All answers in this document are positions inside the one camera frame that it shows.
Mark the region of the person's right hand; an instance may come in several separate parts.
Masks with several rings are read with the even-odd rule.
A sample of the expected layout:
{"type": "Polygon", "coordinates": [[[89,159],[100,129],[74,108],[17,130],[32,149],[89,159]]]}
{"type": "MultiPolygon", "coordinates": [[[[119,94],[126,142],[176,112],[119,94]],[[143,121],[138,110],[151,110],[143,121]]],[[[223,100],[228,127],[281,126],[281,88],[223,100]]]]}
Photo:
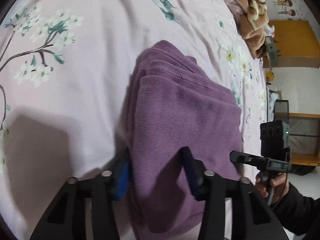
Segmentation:
{"type": "MultiPolygon", "coordinates": [[[[289,191],[290,184],[287,180],[286,173],[279,173],[275,178],[270,180],[269,186],[274,189],[271,204],[276,204],[283,198],[289,191]]],[[[268,191],[266,187],[261,182],[261,176],[258,174],[256,176],[255,187],[260,192],[263,198],[268,197],[268,191]]]]}

